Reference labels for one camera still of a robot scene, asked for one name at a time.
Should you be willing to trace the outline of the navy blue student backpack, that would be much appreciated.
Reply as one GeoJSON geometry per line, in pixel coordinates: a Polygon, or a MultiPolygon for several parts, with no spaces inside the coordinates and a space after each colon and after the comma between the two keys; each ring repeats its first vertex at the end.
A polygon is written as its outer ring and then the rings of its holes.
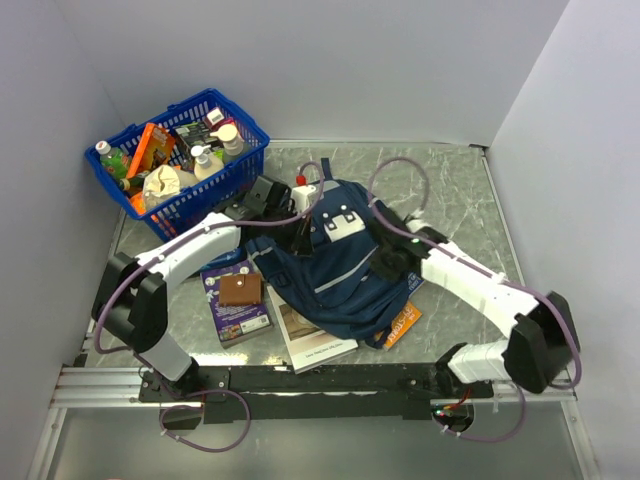
{"type": "Polygon", "coordinates": [[[374,218],[367,189],[333,177],[321,160],[322,198],[311,213],[309,256],[276,243],[275,230],[246,244],[248,257],[276,293],[320,329],[380,349],[408,301],[409,274],[390,282],[372,268],[378,243],[366,229],[374,218]]]}

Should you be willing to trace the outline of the brown leather wallet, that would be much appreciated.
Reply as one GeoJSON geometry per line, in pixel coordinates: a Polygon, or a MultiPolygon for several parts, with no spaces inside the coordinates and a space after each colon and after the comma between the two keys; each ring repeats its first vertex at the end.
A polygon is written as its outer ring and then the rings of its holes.
{"type": "Polygon", "coordinates": [[[262,302],[262,278],[257,273],[224,276],[219,282],[221,306],[247,306],[262,302]]]}

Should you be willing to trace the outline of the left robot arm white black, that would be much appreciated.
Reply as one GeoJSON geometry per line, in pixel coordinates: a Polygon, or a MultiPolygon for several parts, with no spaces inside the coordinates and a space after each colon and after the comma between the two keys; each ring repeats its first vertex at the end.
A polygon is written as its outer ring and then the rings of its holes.
{"type": "Polygon", "coordinates": [[[107,262],[91,310],[94,348],[108,349],[108,331],[162,379],[162,390],[177,402],[202,385],[199,365],[169,332],[168,300],[173,290],[211,260],[270,235],[284,247],[309,239],[312,209],[324,184],[287,185],[261,175],[245,193],[225,201],[194,227],[136,257],[118,253],[107,262]]]}

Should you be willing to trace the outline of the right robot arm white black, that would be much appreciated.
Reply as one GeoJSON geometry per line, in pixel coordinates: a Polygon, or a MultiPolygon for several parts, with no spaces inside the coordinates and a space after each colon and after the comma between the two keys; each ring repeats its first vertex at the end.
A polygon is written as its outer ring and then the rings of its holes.
{"type": "Polygon", "coordinates": [[[389,281],[410,273],[440,286],[481,313],[501,332],[500,341],[465,344],[442,357],[438,390],[458,398],[472,383],[511,381],[539,394],[559,389],[558,374],[574,365],[582,377],[579,346],[566,300],[515,284],[472,259],[453,241],[428,225],[411,233],[378,220],[367,229],[378,244],[372,269],[389,281]]]}

